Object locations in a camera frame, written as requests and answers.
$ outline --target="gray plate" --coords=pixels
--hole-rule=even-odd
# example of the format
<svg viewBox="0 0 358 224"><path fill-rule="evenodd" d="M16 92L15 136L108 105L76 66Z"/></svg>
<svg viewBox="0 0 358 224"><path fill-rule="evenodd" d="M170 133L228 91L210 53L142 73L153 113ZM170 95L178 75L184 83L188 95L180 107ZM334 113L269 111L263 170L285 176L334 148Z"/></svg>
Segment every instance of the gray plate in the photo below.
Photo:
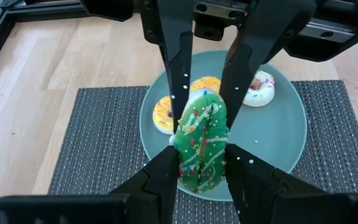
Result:
<svg viewBox="0 0 358 224"><path fill-rule="evenodd" d="M225 51L194 55L190 82L203 76L221 78L225 58ZM260 69L274 76L275 97L267 106L261 108L243 105L232 126L229 141L290 173L301 157L306 142L305 109L294 86L282 72L271 65L263 65ZM168 82L164 72L150 86L140 109L140 137L149 159L155 157L168 144L169 136L158 131L152 119L155 104L167 95ZM178 184L178 188L206 200L232 201L226 182L203 194L195 194L181 184Z"/></svg>

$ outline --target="woven placemat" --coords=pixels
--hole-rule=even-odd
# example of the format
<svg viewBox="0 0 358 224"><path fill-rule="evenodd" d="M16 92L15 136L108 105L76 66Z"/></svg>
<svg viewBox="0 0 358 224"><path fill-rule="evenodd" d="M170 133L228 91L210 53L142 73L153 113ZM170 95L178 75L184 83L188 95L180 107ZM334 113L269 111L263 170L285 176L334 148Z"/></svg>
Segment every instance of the woven placemat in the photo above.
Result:
<svg viewBox="0 0 358 224"><path fill-rule="evenodd" d="M306 108L305 151L292 174L328 192L358 192L358 125L344 83L293 82ZM106 194L148 159L139 136L146 86L78 91L50 194ZM175 223L238 223L232 203L177 193Z"/></svg>

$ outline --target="donut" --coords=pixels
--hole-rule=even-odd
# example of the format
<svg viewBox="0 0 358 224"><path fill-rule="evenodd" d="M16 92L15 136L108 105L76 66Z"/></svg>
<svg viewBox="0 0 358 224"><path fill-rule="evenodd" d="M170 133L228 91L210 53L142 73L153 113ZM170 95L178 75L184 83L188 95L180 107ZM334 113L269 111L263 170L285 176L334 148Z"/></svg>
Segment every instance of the donut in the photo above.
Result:
<svg viewBox="0 0 358 224"><path fill-rule="evenodd" d="M193 91L178 123L172 139L180 155L179 182L195 193L214 189L225 179L229 130L223 99L208 88Z"/></svg>
<svg viewBox="0 0 358 224"><path fill-rule="evenodd" d="M173 134L173 118L169 96L164 96L154 106L153 122L155 127L162 133Z"/></svg>
<svg viewBox="0 0 358 224"><path fill-rule="evenodd" d="M251 83L243 104L260 107L270 103L274 97L274 78L271 74L259 70Z"/></svg>
<svg viewBox="0 0 358 224"><path fill-rule="evenodd" d="M215 91L216 93L219 93L220 87L221 87L220 79L216 77L202 77L197 79L190 85L190 93L202 88L209 88Z"/></svg>

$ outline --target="wooden floor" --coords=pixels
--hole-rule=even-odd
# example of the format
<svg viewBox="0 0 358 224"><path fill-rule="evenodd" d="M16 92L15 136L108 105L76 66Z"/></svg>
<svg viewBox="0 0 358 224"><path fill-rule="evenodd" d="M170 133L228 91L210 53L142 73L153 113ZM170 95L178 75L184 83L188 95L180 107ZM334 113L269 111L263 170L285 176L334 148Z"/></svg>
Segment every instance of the wooden floor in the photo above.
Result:
<svg viewBox="0 0 358 224"><path fill-rule="evenodd" d="M227 49L195 38L194 52ZM271 63L292 80L342 79L358 119L358 44L313 63L280 52ZM48 190L79 87L149 85L163 71L139 16L16 24L0 53L0 196Z"/></svg>

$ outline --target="black frame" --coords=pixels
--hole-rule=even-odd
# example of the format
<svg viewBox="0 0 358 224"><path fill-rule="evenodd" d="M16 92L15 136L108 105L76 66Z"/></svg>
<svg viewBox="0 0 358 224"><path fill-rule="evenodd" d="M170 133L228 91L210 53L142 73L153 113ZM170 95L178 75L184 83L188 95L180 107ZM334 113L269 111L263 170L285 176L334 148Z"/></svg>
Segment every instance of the black frame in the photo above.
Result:
<svg viewBox="0 0 358 224"><path fill-rule="evenodd" d="M0 12L0 51L16 22L89 17L79 1L13 6Z"/></svg>

